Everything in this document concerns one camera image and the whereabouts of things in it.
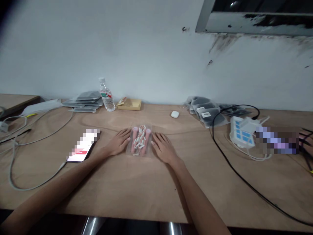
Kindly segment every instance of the plastic bag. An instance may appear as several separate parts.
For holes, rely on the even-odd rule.
[[[138,124],[131,129],[130,142],[127,145],[126,154],[144,156],[151,148],[152,127],[147,124]]]
[[[189,112],[191,114],[196,114],[196,111],[193,109],[193,105],[195,104],[202,104],[202,103],[209,103],[210,99],[201,97],[201,96],[189,96],[185,102],[185,105],[188,107]]]
[[[78,101],[76,103],[77,105],[89,105],[89,106],[102,106],[103,105],[103,100],[100,98],[98,99],[96,102],[92,102],[92,103],[85,103],[85,102],[80,102]]]
[[[193,110],[196,112],[197,117],[199,117],[198,110],[216,108],[216,105],[212,102],[209,102],[209,103],[204,103],[204,104],[195,104],[192,107],[193,107]]]
[[[62,105],[63,105],[64,107],[75,107],[75,108],[82,108],[82,107],[85,106],[85,105],[81,105],[81,104],[69,103],[68,101],[69,101],[69,100],[64,101],[64,102],[62,103]]]
[[[218,106],[222,109],[226,109],[226,108],[230,108],[232,106],[234,106],[235,104],[218,104]],[[226,114],[228,116],[236,116],[236,117],[240,117],[240,116],[243,116],[243,115],[248,115],[250,114],[251,112],[246,110],[245,108],[241,107],[241,106],[236,106],[236,107],[233,107],[231,109],[227,109],[225,111],[223,111],[223,114]]]
[[[87,91],[74,97],[72,100],[97,100],[101,97],[99,91]]]
[[[198,113],[201,122],[204,123],[205,128],[211,128],[213,124],[214,117],[220,112],[220,108],[210,108],[210,109],[199,109]],[[214,127],[223,126],[228,124],[229,121],[222,115],[219,114],[214,120]]]
[[[85,106],[83,108],[73,108],[69,112],[95,113],[100,106]]]

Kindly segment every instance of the water bottle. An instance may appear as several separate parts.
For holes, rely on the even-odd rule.
[[[105,85],[105,79],[104,78],[99,78],[100,82],[100,94],[104,103],[105,108],[109,111],[112,112],[115,110],[115,104],[114,100],[112,97],[112,93],[110,89]]]

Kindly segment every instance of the wooden table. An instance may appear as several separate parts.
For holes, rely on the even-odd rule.
[[[70,117],[60,108],[40,119],[21,143],[42,138]],[[171,111],[180,112],[177,119]],[[270,115],[267,126],[301,126],[313,129],[313,112],[261,110]],[[178,155],[227,226],[313,232],[293,221],[257,196],[227,165],[215,146],[210,130],[182,106],[143,104],[141,111],[104,107],[95,114],[75,113],[53,136],[19,147],[13,178],[20,187],[33,187],[50,177],[65,161],[85,129],[99,128],[100,146],[122,128],[151,124],[172,141]],[[300,155],[274,155],[256,162],[240,153],[229,140],[229,125],[215,129],[216,139],[233,167],[257,190],[292,216],[313,222],[312,175]],[[0,146],[0,152],[8,148]],[[37,190],[19,192],[9,186],[7,174],[11,152],[0,157],[0,208],[14,209]],[[76,163],[69,163],[66,172]],[[150,151],[147,157],[124,153],[99,165],[56,210],[61,213],[187,223],[189,215],[173,172]]]
[[[0,106],[6,109],[5,116],[24,109],[28,105],[39,103],[39,101],[40,96],[0,94]]]

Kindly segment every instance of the smartphone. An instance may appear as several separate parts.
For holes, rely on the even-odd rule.
[[[75,145],[75,148],[69,153],[66,161],[79,163],[87,159],[99,136],[99,129],[86,129],[86,132],[83,133],[83,137],[80,138],[80,141],[77,141],[77,145]]]

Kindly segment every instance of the white power strip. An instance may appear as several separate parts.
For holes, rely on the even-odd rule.
[[[240,148],[250,149],[255,146],[252,131],[245,131],[245,127],[250,125],[248,119],[243,119],[240,117],[232,117],[231,118],[231,141],[236,144]]]

